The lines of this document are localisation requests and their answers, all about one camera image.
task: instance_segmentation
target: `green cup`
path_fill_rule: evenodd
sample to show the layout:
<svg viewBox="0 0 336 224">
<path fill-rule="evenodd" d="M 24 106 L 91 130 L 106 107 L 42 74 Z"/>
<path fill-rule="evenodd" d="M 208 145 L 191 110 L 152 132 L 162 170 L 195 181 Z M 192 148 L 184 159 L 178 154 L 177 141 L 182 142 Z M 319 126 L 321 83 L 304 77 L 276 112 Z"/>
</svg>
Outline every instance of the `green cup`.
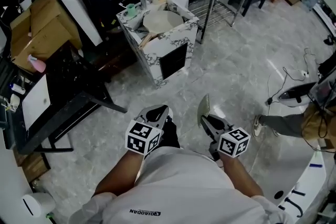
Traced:
<svg viewBox="0 0 336 224">
<path fill-rule="evenodd" d="M 126 6 L 126 8 L 127 8 L 127 15 L 129 17 L 134 17 L 136 15 L 136 11 L 137 10 L 135 9 L 135 5 L 134 4 L 128 4 Z"/>
</svg>

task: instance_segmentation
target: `paper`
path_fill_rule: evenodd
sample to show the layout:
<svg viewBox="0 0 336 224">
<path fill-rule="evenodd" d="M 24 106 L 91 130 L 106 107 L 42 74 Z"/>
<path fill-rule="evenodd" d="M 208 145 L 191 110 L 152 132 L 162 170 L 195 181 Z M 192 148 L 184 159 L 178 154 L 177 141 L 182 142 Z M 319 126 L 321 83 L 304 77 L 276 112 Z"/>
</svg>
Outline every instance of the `paper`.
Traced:
<svg viewBox="0 0 336 224">
<path fill-rule="evenodd" d="M 23 117 L 27 131 L 49 106 L 50 97 L 47 77 L 44 75 L 22 102 Z"/>
</svg>

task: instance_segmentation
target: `gray tile floor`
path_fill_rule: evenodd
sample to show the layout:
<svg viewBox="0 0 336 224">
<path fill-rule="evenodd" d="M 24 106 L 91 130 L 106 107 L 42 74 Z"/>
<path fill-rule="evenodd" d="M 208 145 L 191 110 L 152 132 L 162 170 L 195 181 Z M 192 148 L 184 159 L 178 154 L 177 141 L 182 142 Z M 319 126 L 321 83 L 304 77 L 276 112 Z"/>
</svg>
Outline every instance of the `gray tile floor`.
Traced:
<svg viewBox="0 0 336 224">
<path fill-rule="evenodd" d="M 195 46 L 188 73 L 174 84 L 155 89 L 138 63 L 114 77 L 108 89 L 115 103 L 127 107 L 128 113 L 99 108 L 69 133 L 74 152 L 47 155 L 52 169 L 41 178 L 41 183 L 57 203 L 58 222 L 66 223 L 90 199 L 97 183 L 123 155 L 124 132 L 144 107 L 167 104 L 174 112 L 181 146 L 208 155 L 209 138 L 198 128 L 196 119 L 202 97 L 209 93 L 213 113 L 225 115 L 250 132 L 254 116 L 268 113 L 265 101 L 269 93 L 275 93 L 282 85 L 275 68 L 282 72 L 282 67 L 286 67 L 296 73 L 306 70 L 306 47 L 316 55 L 307 56 L 310 68 L 316 66 L 315 61 L 326 60 L 333 50 L 323 43 L 327 33 L 316 15 L 307 12 L 301 3 L 289 6 L 283 0 L 275 4 L 266 2 L 263 9 L 253 5 L 245 18 L 238 16 L 233 28 L 225 22 L 209 28 L 204 43 Z M 268 90 L 268 81 L 272 79 Z M 287 83 L 285 87 L 293 84 L 290 80 Z M 286 113 L 298 112 L 278 104 L 271 108 L 271 114 Z M 272 134 L 264 136 L 274 140 Z M 253 138 L 248 151 L 241 156 L 247 170 L 258 166 L 254 162 L 261 144 Z M 269 144 L 261 151 L 266 156 L 276 146 Z M 324 158 L 328 179 L 333 160 L 327 154 Z M 336 181 L 335 174 L 329 186 Z M 313 220 L 327 189 L 326 181 L 300 223 Z"/>
</svg>

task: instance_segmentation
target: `jeans leg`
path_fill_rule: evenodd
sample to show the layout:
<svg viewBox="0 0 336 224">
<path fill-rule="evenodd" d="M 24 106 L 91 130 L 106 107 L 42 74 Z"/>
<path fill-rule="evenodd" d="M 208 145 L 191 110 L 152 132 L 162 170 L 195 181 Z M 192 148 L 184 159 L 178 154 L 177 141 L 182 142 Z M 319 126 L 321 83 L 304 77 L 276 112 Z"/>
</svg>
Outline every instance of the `jeans leg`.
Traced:
<svg viewBox="0 0 336 224">
<path fill-rule="evenodd" d="M 288 116 L 261 116 L 259 123 L 268 126 L 279 134 L 293 137 L 302 137 L 301 124 L 303 114 Z"/>
<path fill-rule="evenodd" d="M 163 126 L 163 135 L 162 141 L 159 143 L 158 147 L 161 146 L 171 146 L 180 148 L 180 144 L 178 142 L 177 133 L 176 133 L 176 125 L 173 122 L 166 122 Z"/>
</svg>

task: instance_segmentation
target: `cardboard box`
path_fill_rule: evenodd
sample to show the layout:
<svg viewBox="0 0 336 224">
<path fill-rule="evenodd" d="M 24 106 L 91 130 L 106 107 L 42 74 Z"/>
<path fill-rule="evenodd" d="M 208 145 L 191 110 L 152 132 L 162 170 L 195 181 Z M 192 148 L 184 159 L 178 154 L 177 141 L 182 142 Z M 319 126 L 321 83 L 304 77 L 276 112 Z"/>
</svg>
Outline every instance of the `cardboard box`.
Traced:
<svg viewBox="0 0 336 224">
<path fill-rule="evenodd" d="M 12 62 L 30 72 L 36 70 L 29 54 L 45 61 L 68 40 L 82 47 L 77 26 L 57 0 L 36 0 L 10 26 Z"/>
</svg>

